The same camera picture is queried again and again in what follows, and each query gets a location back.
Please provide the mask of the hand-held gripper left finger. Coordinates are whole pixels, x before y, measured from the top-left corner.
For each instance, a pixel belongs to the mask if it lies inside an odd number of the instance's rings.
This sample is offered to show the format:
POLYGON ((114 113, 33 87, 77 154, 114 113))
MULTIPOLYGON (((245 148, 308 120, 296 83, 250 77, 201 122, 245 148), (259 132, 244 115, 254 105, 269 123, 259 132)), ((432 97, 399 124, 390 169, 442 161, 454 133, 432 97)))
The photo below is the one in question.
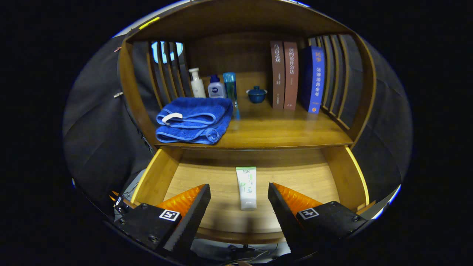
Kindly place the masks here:
POLYGON ((159 256, 186 256, 211 200, 209 184, 201 184, 157 205, 133 204, 115 194, 121 217, 113 223, 126 240, 159 256))

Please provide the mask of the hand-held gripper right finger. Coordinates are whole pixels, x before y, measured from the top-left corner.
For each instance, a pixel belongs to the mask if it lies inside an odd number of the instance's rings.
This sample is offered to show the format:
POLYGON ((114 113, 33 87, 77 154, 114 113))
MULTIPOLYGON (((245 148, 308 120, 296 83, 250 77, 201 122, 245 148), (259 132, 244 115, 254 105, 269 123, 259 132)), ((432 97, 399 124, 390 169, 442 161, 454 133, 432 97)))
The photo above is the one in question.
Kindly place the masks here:
POLYGON ((337 201, 323 204, 277 183, 269 184, 268 199, 294 256, 330 249, 370 224, 337 201))

